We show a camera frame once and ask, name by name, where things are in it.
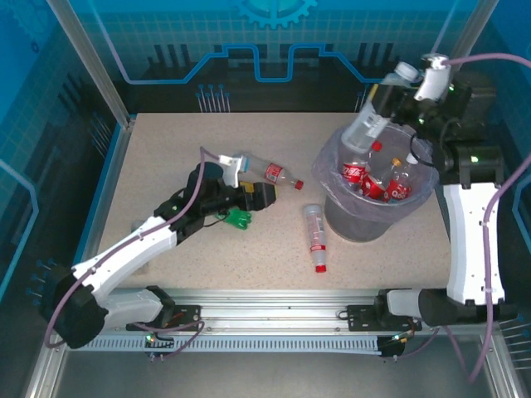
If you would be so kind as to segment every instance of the work surface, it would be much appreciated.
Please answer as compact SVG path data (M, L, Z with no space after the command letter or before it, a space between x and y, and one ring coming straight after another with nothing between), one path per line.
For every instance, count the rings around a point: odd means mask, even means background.
M311 165L352 114L139 114L100 243L107 249L179 188L199 162L199 147L231 155L250 150L304 180L279 188L277 202L253 212L247 231L220 223L203 229L131 275L122 287L189 289L379 289L444 287L450 243L435 195L374 242L357 244L327 225L327 272L316 274L303 208L324 204ZM260 181L254 175L241 179Z

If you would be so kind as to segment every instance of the plastic bottle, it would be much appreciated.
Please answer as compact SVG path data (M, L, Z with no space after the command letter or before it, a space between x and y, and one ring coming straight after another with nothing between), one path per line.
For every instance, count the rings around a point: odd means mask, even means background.
M323 210L319 205L304 208L304 218L308 227L309 251L315 265L315 272L326 272L326 241L324 239Z
M382 200L385 202L388 201L401 201L406 199L411 192L411 178L412 174L415 172L414 168L418 164L418 161L410 153L406 158L406 166L395 170L392 175L392 179L389 182L389 187L383 193Z
M345 180L350 182L354 190L361 186L363 177L370 171L369 162L373 155L380 152L382 143L374 141L371 150L367 153L357 153L350 151L348 148L342 148L339 157L343 160L340 162L341 175Z
M395 71L386 75L380 85L396 85L410 88L417 75L418 70L413 66L406 62L398 62ZM366 153L387 123L389 123L388 118L383 118L377 114L371 98L372 96L369 95L358 117L341 135L343 144L351 151L357 153Z
M361 191L365 197L380 199L392 180L395 170L402 166L398 158L391 161L391 165L373 175L367 174L362 181Z
M267 181L281 187L292 185L295 189L302 189L304 182L293 177L290 171L282 166L269 160L258 158L251 153L243 153L243 156L246 158L242 168L244 172L251 170Z

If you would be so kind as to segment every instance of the red bottle cap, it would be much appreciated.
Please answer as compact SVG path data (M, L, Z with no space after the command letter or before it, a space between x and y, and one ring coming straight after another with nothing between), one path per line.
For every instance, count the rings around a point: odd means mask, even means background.
M373 150L376 152L380 152L382 150L382 143L379 141L373 142Z

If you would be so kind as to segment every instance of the gray trash bin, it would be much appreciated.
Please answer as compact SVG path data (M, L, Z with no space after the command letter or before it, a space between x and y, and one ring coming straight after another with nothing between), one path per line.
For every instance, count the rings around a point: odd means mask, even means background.
M421 164L412 179L410 196L403 201L383 203L374 201L354 192L338 171L338 153L341 133L338 129L315 159L312 167L314 178L326 191L324 215L330 229L344 239L356 242L375 240L397 221L420 207L431 195L439 179L438 172ZM413 131L395 125L388 125L378 137L382 151L373 170L384 167L392 158L405 159L409 154L409 143ZM426 161L431 161L431 149L427 143L415 140L415 153Z

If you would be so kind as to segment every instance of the glass panel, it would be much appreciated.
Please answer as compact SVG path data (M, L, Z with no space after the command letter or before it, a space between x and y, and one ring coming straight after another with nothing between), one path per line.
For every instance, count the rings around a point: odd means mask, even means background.
M71 265L114 119L46 2L0 1L0 49L0 385L21 396L42 280Z
M476 0L75 0L130 112L358 109L399 60L450 53Z

